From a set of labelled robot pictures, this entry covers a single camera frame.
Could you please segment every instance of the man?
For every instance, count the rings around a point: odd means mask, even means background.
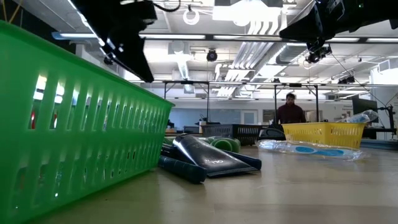
[[[294,104],[296,96],[289,93],[286,95],[286,104],[278,108],[276,123],[305,123],[305,115],[301,107]]]

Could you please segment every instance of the ceiling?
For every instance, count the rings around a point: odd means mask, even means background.
[[[175,7],[177,1],[156,1],[165,7]],[[232,21],[214,21],[211,13],[214,9],[214,0],[194,0],[190,2],[192,9],[199,10],[200,19],[195,25],[188,25],[183,14],[187,10],[188,1],[183,1],[179,11],[174,13],[165,13],[157,10],[158,20],[155,24],[149,26],[144,32],[148,33],[182,33],[182,34],[247,34],[250,32],[250,25],[237,26]],[[287,23],[297,16],[302,9],[311,2],[311,0],[295,0],[297,6],[290,7],[284,11],[287,15]],[[39,19],[42,19],[50,26],[60,32],[89,32],[81,21],[80,16],[72,8],[67,0],[31,0],[23,1],[22,7],[33,13]],[[188,13],[189,19],[193,18],[193,12]],[[389,23],[380,22],[367,27],[362,27],[353,33],[343,33],[343,36],[398,36],[398,29],[391,30]],[[151,40],[147,41],[144,52],[149,61],[150,68],[155,79],[164,79],[165,75],[178,71],[178,64],[174,61],[162,60],[163,54],[167,55],[168,45],[171,41]],[[86,45],[87,51],[92,56],[103,58],[103,54],[98,50],[99,45],[94,40],[82,42]],[[209,79],[209,72],[214,73],[216,65],[219,63],[231,64],[239,54],[241,42],[205,42],[188,41],[189,54],[193,54],[191,60],[187,62],[187,68],[191,71],[205,71],[203,79]],[[270,50],[262,55],[258,55],[260,62],[268,57]],[[369,69],[374,67],[377,62],[382,62],[388,57],[398,55],[398,45],[369,45],[369,44],[332,44],[333,56],[328,56],[316,65],[308,65],[304,62],[305,54],[298,57],[292,65],[285,67],[280,73],[276,74],[282,82],[337,82],[339,75],[344,75],[347,70],[354,71],[358,81],[364,83],[369,81]],[[216,62],[207,62],[206,55],[209,49],[215,49],[218,54]],[[248,72],[247,76],[252,78],[261,69],[261,63],[258,63],[253,71]]]

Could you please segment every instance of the monitor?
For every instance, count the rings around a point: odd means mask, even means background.
[[[377,102],[373,100],[364,100],[359,98],[353,98],[353,112],[354,114],[362,113],[363,111],[373,110],[377,113]],[[372,121],[372,123],[378,123],[379,118]]]

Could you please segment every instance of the wooden table surface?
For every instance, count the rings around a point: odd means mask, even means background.
[[[155,169],[33,223],[397,223],[398,152],[365,151],[344,162],[247,148],[261,172],[193,185]]]

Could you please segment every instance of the maroon shirt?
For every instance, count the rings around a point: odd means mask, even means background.
[[[279,120],[281,124],[306,122],[303,109],[295,104],[285,104],[279,107],[277,112],[277,123]]]

